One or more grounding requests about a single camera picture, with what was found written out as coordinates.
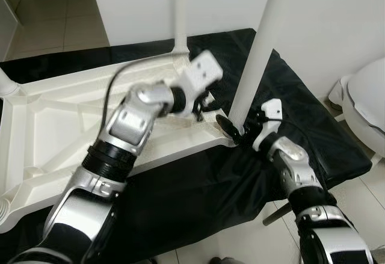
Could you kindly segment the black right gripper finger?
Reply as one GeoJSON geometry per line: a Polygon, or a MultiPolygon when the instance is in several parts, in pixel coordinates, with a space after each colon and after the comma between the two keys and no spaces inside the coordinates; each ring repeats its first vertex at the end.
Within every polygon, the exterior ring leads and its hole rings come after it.
{"type": "Polygon", "coordinates": [[[240,140],[241,132],[227,117],[217,117],[215,121],[231,140],[240,140]]]}

